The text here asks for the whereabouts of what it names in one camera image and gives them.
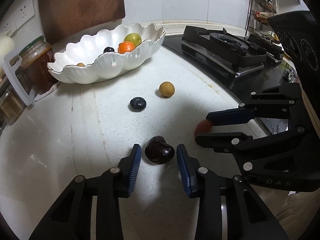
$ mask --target ridged blue pad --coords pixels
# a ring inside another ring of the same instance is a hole
[[[183,156],[183,151],[185,149],[181,149],[181,145],[177,147],[177,160],[178,160],[178,167],[181,174],[182,184],[184,192],[187,193],[187,196],[191,196],[191,186],[190,186],[190,175],[188,172],[188,168],[186,165],[185,157]]]
[[[128,188],[129,197],[134,190],[134,186],[136,185],[136,179],[139,171],[140,161],[141,161],[141,146],[137,145],[136,151],[134,153],[134,159],[133,159],[132,166],[129,173],[129,188]]]

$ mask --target gas stove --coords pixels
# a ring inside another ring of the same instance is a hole
[[[186,30],[183,35],[167,36],[163,46],[200,69],[239,103],[249,99],[251,92],[288,83],[279,61],[267,57],[266,49],[252,41],[225,30],[193,26],[187,26]],[[284,119],[257,118],[257,121],[267,134],[283,132],[288,126]]]

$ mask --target brown wooden board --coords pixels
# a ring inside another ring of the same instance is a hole
[[[38,0],[44,35],[51,44],[87,28],[124,18],[124,0]]]

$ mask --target fruit bowl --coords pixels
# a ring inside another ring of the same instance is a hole
[[[117,53],[118,45],[130,33],[138,33],[142,43],[133,51]],[[55,62],[48,63],[48,71],[64,83],[90,84],[115,78],[140,66],[161,47],[165,37],[164,27],[140,23],[126,27],[117,26],[109,31],[102,29],[94,36],[84,35],[78,43],[68,43],[66,51],[54,54]],[[103,53],[106,47],[115,52]]]

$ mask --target white outlet plate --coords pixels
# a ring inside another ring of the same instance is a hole
[[[14,14],[12,13],[0,26],[0,33],[11,31],[13,33],[17,29]]]
[[[27,20],[33,17],[33,15],[35,15],[35,11],[33,9],[32,0],[25,0],[14,11],[17,29],[20,28]]]

